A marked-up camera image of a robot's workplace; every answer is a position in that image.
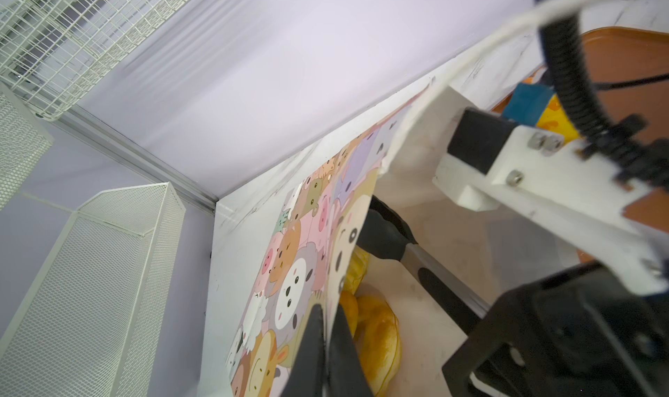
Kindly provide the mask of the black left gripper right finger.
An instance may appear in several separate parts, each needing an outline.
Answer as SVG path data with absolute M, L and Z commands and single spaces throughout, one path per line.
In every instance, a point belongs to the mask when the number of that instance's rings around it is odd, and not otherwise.
M 341 305 L 336 310 L 329 338 L 327 374 L 327 396 L 373 396 Z

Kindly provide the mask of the yellow oblong fake bread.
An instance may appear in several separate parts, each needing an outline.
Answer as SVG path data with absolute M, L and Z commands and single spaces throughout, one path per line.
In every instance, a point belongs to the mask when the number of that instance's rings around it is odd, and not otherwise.
M 580 138 L 578 131 L 566 116 L 557 95 L 552 96 L 536 126 L 563 136 L 565 144 Z

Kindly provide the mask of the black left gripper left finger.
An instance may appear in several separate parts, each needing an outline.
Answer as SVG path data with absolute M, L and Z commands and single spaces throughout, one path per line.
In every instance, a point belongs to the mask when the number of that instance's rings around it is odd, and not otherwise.
M 308 315 L 294 366 L 281 397 L 321 397 L 325 373 L 323 311 L 316 304 Z

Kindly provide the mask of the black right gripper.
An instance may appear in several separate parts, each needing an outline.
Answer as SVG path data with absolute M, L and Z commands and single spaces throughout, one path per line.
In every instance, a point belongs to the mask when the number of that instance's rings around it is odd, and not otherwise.
M 504 293 L 443 366 L 454 396 L 493 367 L 510 396 L 666 396 L 668 294 L 628 292 L 604 266 L 575 266 Z

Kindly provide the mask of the cartoon animal paper gift bag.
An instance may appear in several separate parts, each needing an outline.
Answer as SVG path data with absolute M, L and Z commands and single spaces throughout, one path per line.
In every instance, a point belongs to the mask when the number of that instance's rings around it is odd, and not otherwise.
M 599 153 L 618 167 L 618 181 L 636 179 L 668 193 L 668 147 L 639 141 L 636 135 L 646 125 L 640 116 L 615 123 L 586 68 L 578 17 L 600 1 L 535 0 L 532 9 L 456 59 L 453 69 L 459 72 L 512 36 L 536 29 L 552 88 L 585 143 L 582 158 Z M 234 395 L 282 394 L 316 304 L 323 311 L 322 396 L 327 395 L 329 338 L 376 183 L 390 171 L 408 175 L 426 159 L 439 165 L 464 109 L 445 123 L 429 118 L 428 111 L 450 82 L 446 76 L 398 106 L 289 194 L 226 361 Z M 489 366 L 470 380 L 479 396 L 505 395 L 509 387 Z

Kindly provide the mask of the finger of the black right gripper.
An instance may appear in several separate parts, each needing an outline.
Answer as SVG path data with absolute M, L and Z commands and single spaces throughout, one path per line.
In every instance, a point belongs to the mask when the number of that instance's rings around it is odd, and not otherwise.
M 468 285 L 425 251 L 409 225 L 377 197 L 371 199 L 357 245 L 378 259 L 402 263 L 465 334 L 470 334 L 490 309 Z

